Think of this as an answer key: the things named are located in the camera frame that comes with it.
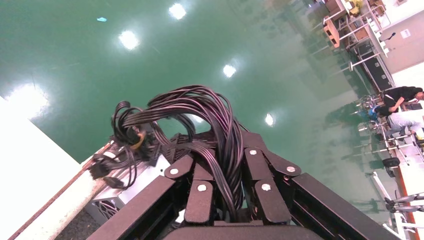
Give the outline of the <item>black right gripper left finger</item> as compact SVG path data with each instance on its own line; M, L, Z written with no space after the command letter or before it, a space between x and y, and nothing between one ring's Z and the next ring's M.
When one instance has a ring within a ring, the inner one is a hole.
M186 227L209 225L214 187L194 178L195 161L185 155L135 195L90 240L193 240L189 229L172 222L184 209Z

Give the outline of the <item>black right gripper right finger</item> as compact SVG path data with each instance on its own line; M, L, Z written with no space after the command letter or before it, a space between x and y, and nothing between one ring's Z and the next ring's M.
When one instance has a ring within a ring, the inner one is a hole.
M393 240L395 235L294 163L262 137L242 134L243 182L252 216L267 240Z

